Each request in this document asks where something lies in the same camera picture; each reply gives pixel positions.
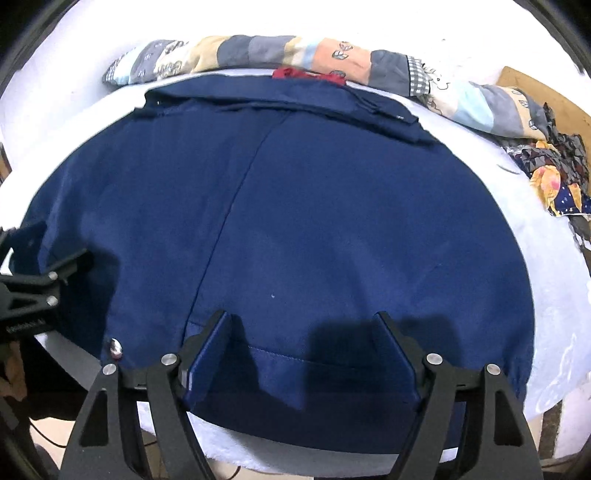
bolt head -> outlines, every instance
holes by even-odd
[[[443,363],[443,357],[439,353],[430,353],[427,355],[427,362],[432,365],[441,365]]]
[[[176,363],[177,356],[174,353],[167,353],[160,359],[160,361],[163,365],[169,366]]]
[[[103,375],[112,375],[117,371],[117,365],[108,364],[103,367]]]
[[[501,373],[501,368],[495,364],[488,364],[486,366],[486,371],[491,375],[499,375]]]

gray fabric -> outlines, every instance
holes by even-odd
[[[571,217],[569,217],[569,220],[570,224],[574,228],[574,232],[578,236],[581,236],[582,238],[587,240],[591,239],[591,228],[589,227],[589,222],[585,217],[582,217],[580,215],[571,215]]]
[[[410,93],[410,75],[406,55],[374,50],[371,53],[368,85],[407,97]]]
[[[527,93],[521,93],[523,93],[523,95],[527,99],[527,104],[530,109],[530,116],[531,119],[534,121],[534,125],[538,128],[540,132],[544,134],[546,138],[548,138],[548,120],[546,119],[546,114],[544,113],[544,107],[537,103]]]
[[[410,75],[410,96],[416,97],[431,92],[429,75],[423,68],[423,61],[415,57],[407,56]]]
[[[500,137],[520,138],[524,136],[521,117],[513,99],[505,91],[495,85],[478,85],[470,82],[478,88],[492,111],[493,125],[491,134]]]
[[[113,81],[113,77],[115,76],[115,70],[117,69],[117,65],[119,65],[119,62],[123,59],[123,57],[125,57],[127,55],[127,53],[124,53],[123,55],[121,55],[117,60],[115,60],[107,69],[107,71],[105,72],[105,74],[103,75],[103,77],[101,78],[101,81],[103,83],[110,83],[112,85],[119,85],[119,83]]]
[[[217,64],[220,68],[250,66],[248,46],[251,40],[252,37],[247,35],[234,35],[222,42],[217,49]]]
[[[250,66],[259,69],[273,69],[283,64],[285,44],[294,39],[293,35],[281,37],[252,37],[248,45]]]
[[[154,40],[148,43],[135,59],[134,66],[129,73],[129,83],[145,83],[156,80],[157,75],[154,73],[156,61],[172,42],[174,40]]]

black clamp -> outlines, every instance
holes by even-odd
[[[0,228],[0,263],[8,256],[11,232]],[[53,330],[62,285],[92,263],[92,254],[81,250],[41,275],[0,275],[0,345]]]
[[[145,369],[105,365],[88,392],[72,430],[60,480],[151,479],[137,401],[148,401],[158,445],[171,479],[216,480],[194,434],[182,397],[188,370],[224,315],[216,312],[178,354]]]
[[[388,480],[541,480],[538,453],[521,405],[499,366],[457,368],[426,354],[402,335],[386,312],[377,314],[415,372],[423,402]],[[455,402],[466,403],[462,438],[451,471],[440,465]]]
[[[187,417],[182,398],[192,363],[224,311],[177,354],[147,369],[103,367],[72,431],[60,480],[149,479],[136,401],[149,401],[163,461],[171,479],[215,480]],[[455,368],[428,355],[404,336],[385,312],[376,316],[400,346],[415,372],[423,399],[417,420],[388,480],[540,480],[541,468],[521,406],[502,374],[489,364],[481,371]],[[455,402],[466,402],[462,439],[452,468],[441,453]]]

wooden surface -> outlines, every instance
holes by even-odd
[[[556,115],[556,127],[559,132],[579,134],[583,137],[585,149],[587,150],[587,165],[591,171],[591,164],[589,163],[591,154],[591,116],[550,87],[511,67],[503,68],[496,84],[501,87],[517,87],[540,105],[547,102]]]
[[[4,145],[0,142],[0,184],[6,180],[6,177],[8,177],[11,171],[10,163],[8,163],[6,152],[4,151]]]

white sheet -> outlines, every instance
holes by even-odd
[[[14,170],[33,145],[111,90],[100,77],[143,41],[207,35],[307,35],[347,40],[428,61],[450,77],[495,83],[505,65],[591,114],[591,80],[512,0],[211,1],[80,0],[14,76],[0,99],[0,129]]]
[[[264,70],[228,70],[225,74],[269,74]],[[0,187],[0,225],[19,226],[30,200],[54,169],[80,144],[144,104],[144,92],[154,86],[179,81],[172,78],[158,85],[136,85],[117,90],[72,120],[24,157]],[[531,280],[535,307],[535,353],[527,384],[525,416],[531,419],[563,398],[591,369],[591,279],[578,251],[568,220],[554,218],[542,207],[505,152],[472,131],[438,116],[410,100],[378,92],[403,103],[417,115],[424,128],[443,141],[489,189],[511,227],[524,255]],[[61,361],[65,369],[79,363],[78,351]],[[98,370],[77,379],[88,387]],[[153,432],[151,417],[140,408],[141,423]],[[394,455],[362,455],[325,452],[257,439],[192,418],[205,454],[216,460],[247,466],[263,472],[307,476],[361,476],[387,473]]]

